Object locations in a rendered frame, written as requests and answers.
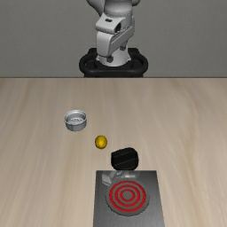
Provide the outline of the grey ramekin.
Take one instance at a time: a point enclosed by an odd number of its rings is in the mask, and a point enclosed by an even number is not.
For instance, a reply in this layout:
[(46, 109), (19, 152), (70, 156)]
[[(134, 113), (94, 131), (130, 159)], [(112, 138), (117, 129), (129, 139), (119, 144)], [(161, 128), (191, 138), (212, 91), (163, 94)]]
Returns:
[(87, 114), (82, 110), (68, 111), (64, 116), (67, 129), (71, 131), (81, 131), (87, 125)]

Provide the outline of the black stove plate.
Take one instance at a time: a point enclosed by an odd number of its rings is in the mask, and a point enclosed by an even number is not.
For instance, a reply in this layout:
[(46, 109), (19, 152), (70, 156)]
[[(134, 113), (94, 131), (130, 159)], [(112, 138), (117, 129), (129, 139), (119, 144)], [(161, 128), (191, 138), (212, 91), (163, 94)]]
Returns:
[(93, 227), (165, 227), (154, 170), (98, 170)]

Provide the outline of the black rounded block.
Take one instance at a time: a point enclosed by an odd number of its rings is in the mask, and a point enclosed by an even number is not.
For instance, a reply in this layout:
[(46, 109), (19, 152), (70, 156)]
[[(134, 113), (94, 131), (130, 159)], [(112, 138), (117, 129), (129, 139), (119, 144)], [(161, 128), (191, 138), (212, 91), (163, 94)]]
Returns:
[(138, 163), (138, 153), (132, 147), (123, 148), (111, 153), (111, 165), (115, 170), (135, 170)]

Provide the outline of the yellow lemon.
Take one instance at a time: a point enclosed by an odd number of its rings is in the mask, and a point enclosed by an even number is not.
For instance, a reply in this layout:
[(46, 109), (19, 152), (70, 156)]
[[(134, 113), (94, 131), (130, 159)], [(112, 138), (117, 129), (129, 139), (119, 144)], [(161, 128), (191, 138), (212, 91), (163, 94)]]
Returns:
[(95, 138), (95, 146), (98, 149), (104, 149), (107, 146), (107, 139), (103, 135), (99, 135)]

